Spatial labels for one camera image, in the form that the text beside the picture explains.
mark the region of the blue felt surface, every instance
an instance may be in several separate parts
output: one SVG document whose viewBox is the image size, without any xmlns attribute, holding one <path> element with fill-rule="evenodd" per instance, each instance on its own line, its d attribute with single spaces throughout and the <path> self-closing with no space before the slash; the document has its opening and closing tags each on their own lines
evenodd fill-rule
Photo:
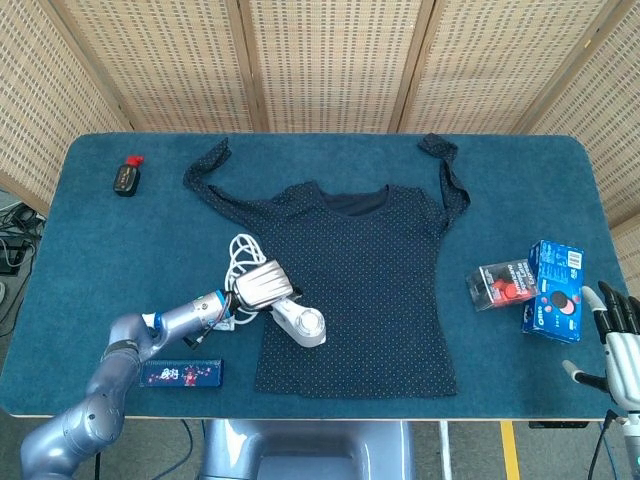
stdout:
<svg viewBox="0 0 640 480">
<path fill-rule="evenodd" d="M 0 403 L 16 415 L 55 414 L 83 396 L 125 312 L 168 310 L 220 287 L 227 246 L 240 228 L 182 186 L 187 166 L 223 135 L 104 134 L 70 148 L 0 378 Z M 417 135 L 230 136 L 231 159 L 216 182 L 265 198 L 317 180 L 329 193 L 392 183 L 439 198 L 438 161 Z M 582 146 L 568 137 L 447 135 L 471 206 L 444 239 L 437 271 L 440 322 L 459 393 L 439 399 L 320 400 L 257 394 L 254 374 L 264 318 L 216 332 L 195 353 L 183 344 L 162 358 L 222 357 L 224 386 L 132 388 L 128 415 L 230 418 L 597 418 L 603 394 L 572 383 L 560 365 L 603 372 L 590 315 L 583 340 L 565 345 L 520 332 L 521 308 L 475 313 L 464 281 L 476 266 L 526 257 L 539 239 L 585 250 L 586 282 L 623 280 Z M 112 191 L 128 155 L 146 157 L 138 193 Z"/>
</svg>

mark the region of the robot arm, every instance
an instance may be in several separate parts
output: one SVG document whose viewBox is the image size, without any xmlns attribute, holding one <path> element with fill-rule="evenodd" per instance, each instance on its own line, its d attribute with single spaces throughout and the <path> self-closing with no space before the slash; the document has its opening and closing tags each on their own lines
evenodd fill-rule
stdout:
<svg viewBox="0 0 640 480">
<path fill-rule="evenodd" d="M 605 302 L 589 287 L 583 287 L 604 347 L 606 378 L 589 375 L 563 362 L 571 378 L 611 394 L 625 411 L 622 429 L 634 480 L 640 480 L 640 301 L 626 298 L 599 282 Z"/>
<path fill-rule="evenodd" d="M 232 292 L 215 291 L 161 314 L 118 318 L 111 326 L 109 345 L 89 381 L 85 398 L 23 441 L 23 478 L 71 479 L 81 462 L 114 443 L 122 431 L 129 387 L 138 379 L 142 364 L 166 345 L 210 330 L 235 308 L 259 310 L 293 293 L 276 261 L 245 275 L 238 278 Z"/>
</svg>

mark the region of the polka dot shirt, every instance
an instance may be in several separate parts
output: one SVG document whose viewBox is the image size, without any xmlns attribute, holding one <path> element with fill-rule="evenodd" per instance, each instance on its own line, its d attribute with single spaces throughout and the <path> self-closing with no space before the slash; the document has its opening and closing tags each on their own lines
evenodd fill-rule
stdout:
<svg viewBox="0 0 640 480">
<path fill-rule="evenodd" d="M 327 342 L 298 346 L 266 322 L 256 389 L 316 398 L 431 397 L 456 393 L 438 323 L 435 267 L 440 240 L 469 205 L 452 171 L 455 145 L 427 135 L 419 146 L 441 159 L 444 208 L 419 188 L 328 195 L 315 182 L 270 200 L 234 198 L 202 175 L 230 155 L 227 140 L 184 177 L 221 215 L 260 236 L 304 304 L 320 310 Z"/>
</svg>

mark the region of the cardboard box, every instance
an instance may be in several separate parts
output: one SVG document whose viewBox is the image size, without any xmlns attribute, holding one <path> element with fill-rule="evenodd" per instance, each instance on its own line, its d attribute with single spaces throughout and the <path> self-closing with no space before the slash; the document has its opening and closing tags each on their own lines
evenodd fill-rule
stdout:
<svg viewBox="0 0 640 480">
<path fill-rule="evenodd" d="M 524 307 L 522 331 L 567 343 L 580 341 L 584 252 L 542 240 L 529 251 L 538 295 Z"/>
</svg>

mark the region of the woven screen panel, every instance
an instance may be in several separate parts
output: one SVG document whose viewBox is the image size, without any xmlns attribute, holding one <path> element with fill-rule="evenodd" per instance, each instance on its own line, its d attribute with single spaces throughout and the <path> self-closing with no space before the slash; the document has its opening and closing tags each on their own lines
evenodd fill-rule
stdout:
<svg viewBox="0 0 640 480">
<path fill-rule="evenodd" d="M 617 234 L 614 230 L 613 241 L 627 289 L 640 298 L 640 221 L 623 233 Z"/>
<path fill-rule="evenodd" d="M 35 0 L 2 3 L 0 78 L 0 170 L 49 205 L 70 143 L 123 123 Z"/>
<path fill-rule="evenodd" d="M 508 133 L 605 3 L 442 1 L 405 131 Z"/>
<path fill-rule="evenodd" d="M 587 148 L 609 223 L 640 213 L 640 2 L 533 127 Z"/>
<path fill-rule="evenodd" d="M 419 8 L 251 2 L 270 130 L 386 132 Z"/>
<path fill-rule="evenodd" d="M 251 131 L 224 0 L 64 0 L 138 130 Z"/>
</svg>

